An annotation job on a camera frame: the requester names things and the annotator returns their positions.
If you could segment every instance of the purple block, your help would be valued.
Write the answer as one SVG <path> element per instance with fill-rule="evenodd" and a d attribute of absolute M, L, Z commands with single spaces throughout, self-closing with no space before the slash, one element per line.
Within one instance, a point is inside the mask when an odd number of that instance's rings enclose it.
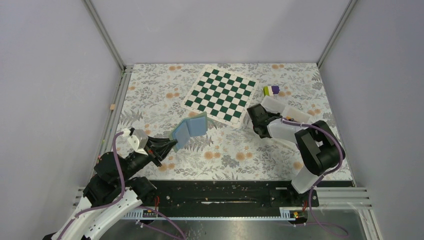
<path fill-rule="evenodd" d="M 280 88 L 278 86 L 271 86 L 272 93 L 278 94 L 280 92 Z"/>

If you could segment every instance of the floral pattern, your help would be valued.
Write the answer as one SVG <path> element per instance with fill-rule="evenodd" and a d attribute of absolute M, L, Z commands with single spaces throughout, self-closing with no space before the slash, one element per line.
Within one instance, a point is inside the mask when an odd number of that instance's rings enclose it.
<path fill-rule="evenodd" d="M 259 84 L 250 105 L 264 98 L 264 86 L 279 86 L 273 97 L 312 115 L 311 122 L 324 120 L 338 139 L 336 122 L 314 63 L 212 64 L 239 72 Z M 118 123 L 122 128 L 143 129 L 149 136 L 167 138 L 186 117 L 197 113 L 180 106 L 204 64 L 136 64 L 133 68 Z M 123 138 L 117 140 L 118 153 L 131 151 Z M 151 180 L 291 180 L 303 167 L 294 144 L 273 138 L 259 138 L 249 116 L 240 128 L 210 122 L 207 134 L 193 137 L 178 152 L 171 151 L 162 167 L 147 165 L 137 176 Z M 351 180 L 346 161 L 326 180 Z"/>

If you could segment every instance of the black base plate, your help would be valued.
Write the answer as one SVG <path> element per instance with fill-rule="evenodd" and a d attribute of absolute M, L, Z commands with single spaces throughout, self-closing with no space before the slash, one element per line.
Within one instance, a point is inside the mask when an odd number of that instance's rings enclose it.
<path fill-rule="evenodd" d="M 157 187 L 154 194 L 160 198 L 160 211 L 168 217 L 278 217 L 279 207 L 303 207 L 304 204 L 304 199 L 286 198 L 285 188 L 290 181 L 150 182 Z M 323 183 L 322 187 L 352 186 L 351 181 Z M 318 207 L 318 198 L 311 204 Z M 154 206 L 155 202 L 146 201 L 143 205 Z"/>

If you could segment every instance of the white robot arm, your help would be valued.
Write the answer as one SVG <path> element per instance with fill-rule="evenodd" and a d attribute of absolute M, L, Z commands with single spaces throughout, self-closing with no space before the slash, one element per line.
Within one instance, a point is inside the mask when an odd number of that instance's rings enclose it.
<path fill-rule="evenodd" d="M 324 121 L 317 121 L 311 124 L 312 127 L 302 126 L 301 123 L 295 123 L 293 118 L 282 117 L 280 112 L 287 113 L 289 107 L 271 100 L 270 97 L 265 99 L 266 101 L 264 100 L 261 104 L 247 109 L 253 123 L 253 130 L 261 138 L 283 139 L 296 144 L 304 166 L 291 181 L 291 186 L 295 195 L 304 194 L 328 169 L 339 163 L 341 158 L 336 146 L 338 142 L 333 141 L 336 138 Z"/>

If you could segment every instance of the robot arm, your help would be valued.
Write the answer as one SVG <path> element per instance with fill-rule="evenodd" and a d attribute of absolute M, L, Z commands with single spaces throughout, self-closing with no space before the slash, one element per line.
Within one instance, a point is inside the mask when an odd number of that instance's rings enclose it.
<path fill-rule="evenodd" d="M 125 186 L 129 187 L 123 198 L 112 206 L 90 210 L 75 217 L 81 211 L 112 203 L 121 192 L 121 180 L 114 154 L 106 152 L 94 167 L 96 174 L 82 191 L 83 196 L 74 213 L 58 232 L 45 236 L 44 240 L 99 239 L 122 216 L 141 205 L 147 198 L 153 198 L 156 187 L 145 177 L 132 177 L 150 162 L 158 167 L 162 166 L 161 161 L 177 141 L 149 137 L 143 130 L 134 128 L 125 129 L 123 136 L 127 137 L 134 149 L 125 158 L 118 155 Z"/>
<path fill-rule="evenodd" d="M 291 181 L 295 194 L 304 194 L 325 171 L 339 163 L 340 156 L 336 143 L 323 133 L 310 127 L 285 124 L 280 113 L 267 111 L 261 104 L 249 107 L 247 112 L 252 120 L 254 132 L 261 138 L 283 139 L 297 145 L 304 166 Z M 312 125 L 334 137 L 326 122 L 319 120 Z M 345 151 L 341 150 L 344 159 Z"/>

